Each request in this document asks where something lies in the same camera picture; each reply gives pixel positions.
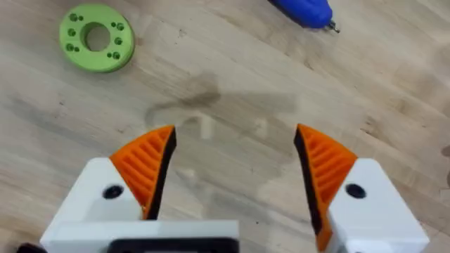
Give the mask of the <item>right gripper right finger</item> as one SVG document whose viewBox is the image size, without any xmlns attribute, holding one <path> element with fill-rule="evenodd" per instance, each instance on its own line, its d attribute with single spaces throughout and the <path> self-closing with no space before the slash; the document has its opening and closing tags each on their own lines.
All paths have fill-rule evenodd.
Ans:
<svg viewBox="0 0 450 253">
<path fill-rule="evenodd" d="M 380 163 L 298 124 L 299 155 L 319 252 L 414 253 L 430 239 Z"/>
</svg>

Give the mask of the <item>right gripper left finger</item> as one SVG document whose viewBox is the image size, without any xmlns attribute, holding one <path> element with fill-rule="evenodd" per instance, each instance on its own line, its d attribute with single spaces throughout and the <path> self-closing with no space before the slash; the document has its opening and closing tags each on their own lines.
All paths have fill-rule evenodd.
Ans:
<svg viewBox="0 0 450 253">
<path fill-rule="evenodd" d="M 156 219 L 175 147 L 176 130 L 169 125 L 149 131 L 109 157 L 89 160 L 53 221 Z"/>
</svg>

